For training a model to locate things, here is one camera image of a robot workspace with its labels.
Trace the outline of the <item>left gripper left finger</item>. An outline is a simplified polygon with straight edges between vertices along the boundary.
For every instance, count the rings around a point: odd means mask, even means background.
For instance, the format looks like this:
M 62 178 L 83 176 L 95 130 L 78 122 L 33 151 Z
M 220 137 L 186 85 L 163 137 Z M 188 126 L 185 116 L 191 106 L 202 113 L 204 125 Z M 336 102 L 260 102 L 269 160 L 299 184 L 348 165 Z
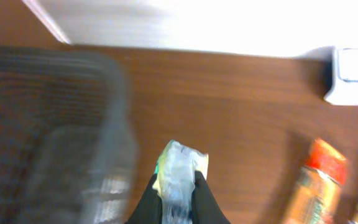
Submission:
M 157 174 L 153 174 L 147 184 L 144 193 L 136 208 L 125 224 L 161 224 L 162 201 L 158 193 L 153 189 Z

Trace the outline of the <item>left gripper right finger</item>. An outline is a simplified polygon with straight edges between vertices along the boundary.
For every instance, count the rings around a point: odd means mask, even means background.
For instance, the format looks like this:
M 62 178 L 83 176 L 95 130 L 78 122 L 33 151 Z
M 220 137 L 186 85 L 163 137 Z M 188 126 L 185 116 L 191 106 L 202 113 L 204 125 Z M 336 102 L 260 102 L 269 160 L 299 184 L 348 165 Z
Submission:
M 191 208 L 193 224 L 230 224 L 200 171 L 195 171 L 195 189 L 192 193 Z

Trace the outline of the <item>green tissue pack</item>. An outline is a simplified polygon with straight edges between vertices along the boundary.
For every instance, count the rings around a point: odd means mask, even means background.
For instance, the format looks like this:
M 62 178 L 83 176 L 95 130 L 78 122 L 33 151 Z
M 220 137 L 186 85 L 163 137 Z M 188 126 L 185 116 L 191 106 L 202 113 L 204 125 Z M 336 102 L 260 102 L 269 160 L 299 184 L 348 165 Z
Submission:
M 152 186 L 162 200 L 162 224 L 190 224 L 195 172 L 208 176 L 209 155 L 171 140 L 158 158 Z

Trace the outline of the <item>orange spaghetti pack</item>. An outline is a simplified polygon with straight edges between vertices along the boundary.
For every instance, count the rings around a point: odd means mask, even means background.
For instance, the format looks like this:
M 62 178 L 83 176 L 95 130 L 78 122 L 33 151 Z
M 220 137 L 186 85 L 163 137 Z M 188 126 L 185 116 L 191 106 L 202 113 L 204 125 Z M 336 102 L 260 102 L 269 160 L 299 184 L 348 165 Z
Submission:
M 347 165 L 346 157 L 332 145 L 315 139 L 301 167 L 282 223 L 332 223 L 346 182 Z

